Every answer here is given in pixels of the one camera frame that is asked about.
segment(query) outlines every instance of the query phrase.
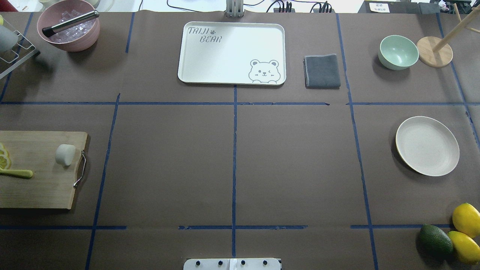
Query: blue tape line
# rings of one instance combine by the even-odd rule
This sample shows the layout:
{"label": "blue tape line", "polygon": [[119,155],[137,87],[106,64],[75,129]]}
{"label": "blue tape line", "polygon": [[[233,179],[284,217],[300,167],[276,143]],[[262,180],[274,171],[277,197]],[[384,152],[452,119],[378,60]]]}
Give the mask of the blue tape line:
{"label": "blue tape line", "polygon": [[233,86],[232,258],[236,256],[237,229],[237,85]]}
{"label": "blue tape line", "polygon": [[361,153],[360,153],[360,143],[358,139],[358,133],[357,133],[357,124],[355,123],[355,116],[354,116],[354,110],[353,110],[353,101],[352,101],[352,93],[350,91],[350,83],[348,83],[348,78],[347,78],[347,62],[345,60],[345,50],[343,48],[343,39],[342,39],[342,31],[340,29],[340,17],[338,16],[338,13],[335,13],[336,15],[336,25],[338,28],[338,39],[340,40],[340,49],[342,51],[342,61],[343,61],[343,70],[345,73],[345,82],[347,84],[347,89],[348,89],[348,102],[350,106],[350,114],[352,117],[352,124],[353,124],[353,134],[355,136],[355,144],[357,147],[357,156],[359,159],[360,163],[360,172],[361,172],[361,181],[362,181],[362,186],[363,186],[363,198],[365,201],[365,211],[367,213],[367,222],[369,226],[369,233],[370,233],[370,244],[372,246],[372,257],[373,257],[373,265],[375,267],[375,270],[378,270],[378,261],[377,261],[377,252],[375,249],[375,239],[373,237],[373,227],[372,227],[372,218],[370,217],[370,206],[368,203],[368,196],[367,196],[367,185],[365,184],[365,176],[363,173],[363,164],[362,164],[362,159],[361,159]]}
{"label": "blue tape line", "polygon": [[0,226],[0,230],[91,230],[92,226]]}
{"label": "blue tape line", "polygon": [[110,136],[108,138],[107,153],[105,155],[105,163],[103,165],[102,181],[100,183],[100,190],[98,192],[98,199],[97,199],[97,202],[96,202],[95,217],[94,217],[94,221],[93,221],[92,235],[90,236],[90,245],[88,247],[88,255],[87,255],[87,262],[85,264],[85,270],[88,270],[89,267],[90,267],[90,259],[92,257],[93,244],[94,244],[94,241],[95,241],[96,224],[98,222],[98,214],[100,212],[100,203],[102,202],[103,186],[105,184],[105,176],[107,174],[108,159],[110,157],[110,149],[111,149],[111,145],[112,145],[113,129],[115,127],[115,121],[117,120],[117,111],[118,111],[118,108],[119,108],[119,100],[120,100],[120,94],[118,94],[118,96],[117,96],[117,101],[116,101],[116,104],[115,104],[115,110],[113,112],[112,126],[110,128]]}
{"label": "blue tape line", "polygon": [[308,225],[243,225],[237,226],[239,230],[303,230]]}
{"label": "blue tape line", "polygon": [[[28,31],[28,28],[30,27],[30,23],[32,22],[32,18],[33,18],[33,12],[30,12],[30,17],[28,17],[28,22],[27,22],[27,25],[25,26],[25,30],[24,30],[24,37],[27,35],[27,31]],[[20,52],[20,49],[21,47],[18,47],[17,49],[17,54]],[[10,77],[12,76],[12,73],[13,71],[11,71],[10,73],[8,73],[7,75],[7,79],[5,80],[5,84],[3,85],[3,90],[0,94],[0,103],[1,101],[3,100],[3,96],[5,95],[5,92],[7,91],[7,86],[8,86],[8,83],[10,82]]]}
{"label": "blue tape line", "polygon": [[130,48],[130,39],[132,37],[132,29],[133,29],[134,18],[135,18],[135,12],[132,12],[132,18],[130,20],[130,30],[128,31],[127,47],[125,48],[125,53],[128,53],[128,49]]}
{"label": "blue tape line", "polygon": [[136,102],[124,101],[119,105],[233,105],[233,102]]}
{"label": "blue tape line", "polygon": [[[0,230],[91,230],[93,226],[0,226]],[[127,226],[98,226],[97,230],[126,230]]]}
{"label": "blue tape line", "polygon": [[442,38],[444,38],[444,37],[445,37],[445,36],[444,36],[444,29],[443,29],[443,27],[442,27],[442,22],[440,21],[440,13],[437,13],[436,15],[437,15],[438,28],[439,28],[439,30],[440,30],[440,36],[441,36]]}
{"label": "blue tape line", "polygon": [[[440,34],[442,35],[442,38],[444,37],[444,30],[442,27],[442,21],[440,20],[440,14],[437,13],[437,23],[438,23],[438,28],[440,30]],[[477,129],[475,128],[475,124],[473,123],[472,120],[472,115],[470,113],[470,109],[468,108],[467,104],[467,99],[465,98],[465,93],[463,92],[462,85],[460,84],[460,80],[458,78],[458,74],[456,72],[455,64],[453,64],[453,61],[450,62],[450,67],[452,67],[453,75],[455,77],[456,85],[458,86],[458,89],[460,90],[460,96],[462,97],[463,104],[465,106],[465,112],[467,113],[468,121],[470,122],[470,127],[472,128],[473,136],[475,138],[475,142],[477,143],[477,148],[480,150],[480,140],[479,136],[477,133]]]}
{"label": "blue tape line", "polygon": [[353,106],[358,105],[381,105],[381,106],[463,106],[463,103],[456,102],[352,102]]}
{"label": "blue tape line", "polygon": [[326,105],[325,102],[239,102],[238,105]]}
{"label": "blue tape line", "polygon": [[[236,230],[303,230],[308,225],[235,225]],[[179,230],[232,230],[229,225],[179,226]]]}
{"label": "blue tape line", "polygon": [[126,230],[127,226],[97,226],[96,230]]}
{"label": "blue tape line", "polygon": [[[433,226],[437,226],[439,228],[453,228],[453,225],[450,224],[432,224]],[[421,228],[423,224],[392,224],[392,225],[372,225],[374,229],[418,229]],[[351,225],[351,229],[369,229],[369,225]]]}
{"label": "blue tape line", "polygon": [[179,226],[179,230],[231,230],[230,225]]}
{"label": "blue tape line", "polygon": [[95,240],[95,229],[92,229],[92,233],[90,234],[90,245],[88,246],[88,255],[87,255],[87,262],[85,263],[85,270],[90,268],[90,259],[92,258],[92,250],[93,250],[93,242]]}
{"label": "blue tape line", "polygon": [[6,101],[3,105],[116,105],[115,102]]}

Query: black cable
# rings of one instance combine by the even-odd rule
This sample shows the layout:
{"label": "black cable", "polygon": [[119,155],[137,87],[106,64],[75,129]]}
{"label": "black cable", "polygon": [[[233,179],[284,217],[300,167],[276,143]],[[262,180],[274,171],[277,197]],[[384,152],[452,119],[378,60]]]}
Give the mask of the black cable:
{"label": "black cable", "polygon": [[259,5],[259,4],[263,3],[264,1],[265,1],[265,0],[262,0],[262,1],[258,2],[258,3],[256,3],[256,4],[252,4],[252,5],[249,5],[249,4],[243,4],[243,5],[244,5],[244,6],[253,7],[253,6],[256,6],[256,5]]}
{"label": "black cable", "polygon": [[186,8],[181,8],[181,7],[170,6],[170,4],[168,3],[168,0],[167,0],[167,6],[169,6],[169,7],[171,7],[171,8],[174,8],[174,9],[179,9],[179,10],[188,10],[188,11],[193,11],[193,12],[202,12],[202,11],[198,11],[198,10],[191,10],[191,9],[186,9]]}
{"label": "black cable", "polygon": [[312,13],[313,11],[313,8],[316,6],[316,5],[320,5],[320,7],[318,8],[318,12],[320,12],[320,10],[322,9],[322,3],[320,2],[314,2],[315,4],[313,4],[312,8],[310,9],[310,12],[309,13]]}
{"label": "black cable", "polygon": [[301,0],[290,0],[290,1],[299,2],[299,3],[315,3],[315,4],[313,5],[312,9],[310,10],[310,13],[313,11],[314,6],[316,6],[316,5],[320,5],[319,12],[321,12],[320,9],[322,9],[322,4],[327,4],[326,9],[325,9],[325,11],[327,11],[326,13],[332,13],[332,10],[333,10],[332,5],[329,4],[329,3],[327,3],[327,1],[325,1],[325,3],[323,3],[323,2],[318,2],[318,1],[301,1]]}
{"label": "black cable", "polygon": [[325,1],[324,7],[322,8],[322,13],[332,13],[332,5]]}
{"label": "black cable", "polygon": [[275,2],[273,2],[267,9],[266,12],[268,12],[270,10],[270,8],[275,4],[275,3],[278,3],[278,9],[280,10],[282,8],[282,5],[280,3],[283,3],[281,0],[276,0]]}

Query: bear cartoon print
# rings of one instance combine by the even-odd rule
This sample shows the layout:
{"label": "bear cartoon print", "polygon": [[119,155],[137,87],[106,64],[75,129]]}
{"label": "bear cartoon print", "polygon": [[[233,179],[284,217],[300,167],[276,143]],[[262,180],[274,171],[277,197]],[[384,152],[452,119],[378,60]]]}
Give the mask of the bear cartoon print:
{"label": "bear cartoon print", "polygon": [[252,83],[274,84],[280,80],[280,72],[278,71],[278,61],[260,62],[256,59],[250,62],[252,69],[248,77]]}

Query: pink bowl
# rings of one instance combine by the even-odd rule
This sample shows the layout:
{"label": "pink bowl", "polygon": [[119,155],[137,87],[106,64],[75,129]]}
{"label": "pink bowl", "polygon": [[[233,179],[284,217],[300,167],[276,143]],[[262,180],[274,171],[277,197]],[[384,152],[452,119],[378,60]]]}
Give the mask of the pink bowl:
{"label": "pink bowl", "polygon": [[47,8],[38,19],[36,24],[36,30],[38,34],[51,45],[65,50],[65,51],[82,51],[90,48],[98,39],[100,34],[100,21],[98,18],[95,19],[92,29],[88,31],[85,35],[79,37],[78,39],[70,42],[57,43],[50,40],[42,33],[44,27],[57,25],[62,17],[62,13],[65,11],[71,12],[76,10],[82,14],[95,10],[95,8],[83,0],[65,0],[60,1],[49,8]]}

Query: metal bracket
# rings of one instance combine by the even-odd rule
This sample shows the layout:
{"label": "metal bracket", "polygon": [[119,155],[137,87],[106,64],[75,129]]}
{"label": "metal bracket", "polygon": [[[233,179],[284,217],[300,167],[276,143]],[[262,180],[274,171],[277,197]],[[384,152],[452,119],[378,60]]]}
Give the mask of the metal bracket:
{"label": "metal bracket", "polygon": [[282,270],[279,258],[202,258],[188,259],[183,270]]}
{"label": "metal bracket", "polygon": [[80,175],[80,178],[78,178],[78,180],[75,181],[75,183],[73,183],[73,188],[78,187],[80,180],[84,177],[84,174],[85,174],[85,166],[87,165],[87,158],[85,157],[85,151],[82,150],[81,154],[82,154],[82,158],[84,159],[84,167],[82,169],[82,175]]}
{"label": "metal bracket", "polygon": [[4,65],[5,67],[0,67],[0,79],[12,72],[27,59],[40,53],[40,51],[27,38],[25,38],[25,36],[15,30],[15,28],[5,19],[3,21],[3,26],[11,29],[18,36],[20,41],[17,42],[12,50],[0,54],[0,61],[6,63],[6,65]]}
{"label": "metal bracket", "polygon": [[227,0],[227,17],[243,17],[243,0]]}

